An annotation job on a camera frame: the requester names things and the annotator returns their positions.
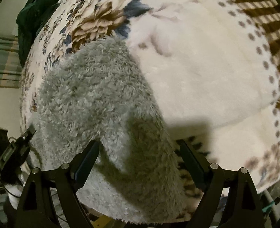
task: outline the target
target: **black device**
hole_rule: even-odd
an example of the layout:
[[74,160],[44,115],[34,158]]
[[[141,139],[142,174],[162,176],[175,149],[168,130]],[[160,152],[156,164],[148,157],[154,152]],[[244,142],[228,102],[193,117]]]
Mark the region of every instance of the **black device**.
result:
[[246,168],[223,170],[210,164],[185,141],[177,141],[181,157],[203,197],[186,228],[209,228],[216,213],[223,188],[230,188],[218,228],[264,228],[259,196]]
[[91,141],[71,163],[56,170],[34,168],[22,192],[15,228],[59,228],[50,188],[56,188],[70,228],[93,228],[76,196],[99,154],[99,141]]
[[[33,136],[29,129],[20,140],[24,145]],[[183,140],[180,145],[182,159],[190,172],[197,188],[204,192],[191,220],[185,228],[208,228],[217,210],[223,188],[230,188],[227,203],[219,228],[263,228],[264,219],[256,188],[246,168],[238,171],[223,170],[218,164],[210,164],[206,158],[187,146]],[[21,150],[8,149],[10,143],[3,146],[4,152],[23,155]],[[77,154],[70,163],[59,168],[41,171],[34,168],[29,175],[22,192],[16,215],[15,228],[59,228],[59,221],[54,209],[50,188],[56,188],[66,220],[71,228],[93,228],[76,196],[82,188],[99,154],[99,141],[90,141],[82,153]],[[20,161],[5,160],[5,164]]]
[[31,125],[16,141],[9,142],[7,130],[0,128],[0,179],[15,184],[18,177],[15,170],[26,160],[30,152],[29,141],[36,130]]

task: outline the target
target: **fuzzy gray towel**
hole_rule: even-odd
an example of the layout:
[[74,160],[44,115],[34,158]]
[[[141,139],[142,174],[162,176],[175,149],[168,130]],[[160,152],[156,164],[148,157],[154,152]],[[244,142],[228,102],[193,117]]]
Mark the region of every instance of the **fuzzy gray towel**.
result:
[[99,157],[79,200],[115,219],[165,222],[185,196],[174,147],[152,91],[125,43],[88,43],[51,70],[39,90],[34,166],[58,168],[99,138]]

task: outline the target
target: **striped curtain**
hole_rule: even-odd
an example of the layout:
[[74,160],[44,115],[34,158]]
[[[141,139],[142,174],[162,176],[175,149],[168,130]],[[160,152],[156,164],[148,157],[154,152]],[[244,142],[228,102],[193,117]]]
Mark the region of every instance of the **striped curtain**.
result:
[[15,36],[0,36],[0,87],[20,88],[21,65]]

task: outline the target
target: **metal screw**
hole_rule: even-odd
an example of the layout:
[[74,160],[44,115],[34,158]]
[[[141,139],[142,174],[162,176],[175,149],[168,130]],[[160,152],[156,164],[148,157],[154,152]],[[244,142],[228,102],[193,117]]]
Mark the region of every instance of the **metal screw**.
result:
[[33,170],[31,171],[33,174],[36,174],[36,173],[38,173],[40,171],[40,169],[39,168],[33,168]]
[[210,164],[210,167],[212,168],[212,169],[218,169],[218,164],[215,164],[215,163],[212,163],[212,164]]
[[247,173],[247,169],[246,169],[246,168],[244,168],[244,167],[240,168],[240,171],[241,171],[242,173],[244,173],[244,174],[246,174],[246,173]]
[[69,167],[69,163],[64,163],[64,164],[61,165],[61,168],[63,170],[67,169],[68,167]]

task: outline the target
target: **floral blanket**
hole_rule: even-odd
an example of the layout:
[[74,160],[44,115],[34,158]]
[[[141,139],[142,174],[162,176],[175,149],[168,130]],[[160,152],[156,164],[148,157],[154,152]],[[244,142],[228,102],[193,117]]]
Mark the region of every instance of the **floral blanket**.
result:
[[[275,0],[60,0],[22,72],[21,130],[44,75],[86,42],[123,38],[172,139],[261,192],[280,179],[280,7]],[[202,193],[175,151],[191,218]],[[223,192],[221,209],[227,192]]]

